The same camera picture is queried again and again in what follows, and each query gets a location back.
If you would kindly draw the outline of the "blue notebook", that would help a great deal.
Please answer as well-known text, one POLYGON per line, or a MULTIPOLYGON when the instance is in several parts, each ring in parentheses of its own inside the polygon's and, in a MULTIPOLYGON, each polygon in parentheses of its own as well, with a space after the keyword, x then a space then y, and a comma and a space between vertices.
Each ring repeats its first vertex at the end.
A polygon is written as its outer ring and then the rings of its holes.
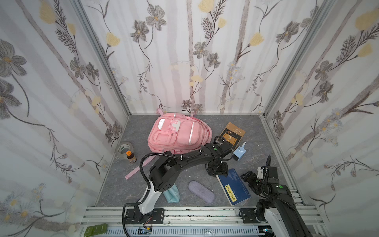
POLYGON ((217 175, 217 179, 231 206, 238 205, 251 198, 250 192, 234 168, 228 170, 227 176, 217 175))

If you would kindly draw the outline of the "brown and black book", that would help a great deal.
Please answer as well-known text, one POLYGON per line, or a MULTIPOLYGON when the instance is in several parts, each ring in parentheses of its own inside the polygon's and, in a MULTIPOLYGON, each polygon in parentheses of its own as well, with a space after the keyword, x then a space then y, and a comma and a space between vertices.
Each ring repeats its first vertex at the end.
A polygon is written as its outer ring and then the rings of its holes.
POLYGON ((223 137, 228 143, 230 143, 232 149, 235 150, 238 147, 245 133, 245 130, 229 122, 220 136, 223 137))

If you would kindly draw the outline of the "pink student backpack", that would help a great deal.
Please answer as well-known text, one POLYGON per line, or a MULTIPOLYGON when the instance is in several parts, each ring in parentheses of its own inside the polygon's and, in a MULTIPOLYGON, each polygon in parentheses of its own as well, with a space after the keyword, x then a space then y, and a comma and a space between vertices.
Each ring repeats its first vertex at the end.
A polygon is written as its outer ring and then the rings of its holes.
POLYGON ((184 154, 211 141, 212 130, 200 119, 181 113, 164 113, 162 109, 157 113, 159 116, 132 116, 124 131, 137 158, 149 152, 184 154))

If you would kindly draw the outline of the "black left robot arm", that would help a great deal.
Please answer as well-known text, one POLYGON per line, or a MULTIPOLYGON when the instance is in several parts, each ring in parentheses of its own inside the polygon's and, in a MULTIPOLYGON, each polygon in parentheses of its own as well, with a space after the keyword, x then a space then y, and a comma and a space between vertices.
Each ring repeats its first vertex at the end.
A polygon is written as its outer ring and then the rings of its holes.
POLYGON ((228 164, 225 157, 232 153, 232 145, 221 136, 216 136, 213 142, 201 145, 196 151, 186 154, 149 153, 143 156, 139 163, 140 173, 145 180, 146 190, 137 202, 125 203, 122 209, 122 228, 128 237, 126 208, 133 206, 134 221, 138 224, 147 223, 153 219, 155 204, 161 194, 173 187, 181 172, 205 165, 209 176, 228 175, 228 164))

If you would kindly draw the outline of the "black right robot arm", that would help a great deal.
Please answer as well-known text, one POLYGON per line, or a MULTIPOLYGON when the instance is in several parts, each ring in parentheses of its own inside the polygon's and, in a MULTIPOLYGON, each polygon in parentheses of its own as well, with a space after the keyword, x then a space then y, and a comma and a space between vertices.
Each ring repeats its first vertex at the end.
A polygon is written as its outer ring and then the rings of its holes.
POLYGON ((242 180, 261 199, 255 208, 242 208, 239 216, 244 224, 270 225, 276 237, 311 237, 312 233, 298 212, 289 188, 280 184, 277 168, 270 164, 271 155, 257 173, 249 171, 241 175, 242 180))

